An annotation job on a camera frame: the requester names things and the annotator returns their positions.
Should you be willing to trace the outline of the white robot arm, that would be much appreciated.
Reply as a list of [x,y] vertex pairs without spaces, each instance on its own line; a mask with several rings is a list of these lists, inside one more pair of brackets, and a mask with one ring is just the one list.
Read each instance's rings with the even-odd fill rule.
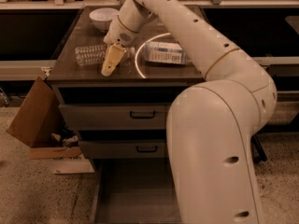
[[273,79],[178,0],[125,0],[104,38],[110,75],[142,26],[158,17],[201,73],[171,104],[168,155],[185,224],[264,224],[251,137],[277,105]]

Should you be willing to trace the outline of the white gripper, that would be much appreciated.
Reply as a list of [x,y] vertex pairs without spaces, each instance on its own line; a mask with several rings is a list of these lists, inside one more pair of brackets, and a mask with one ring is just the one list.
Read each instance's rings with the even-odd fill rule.
[[110,76],[124,56],[125,48],[129,47],[139,33],[139,21],[134,17],[118,15],[109,25],[104,42],[107,48],[105,60],[102,64],[101,74]]

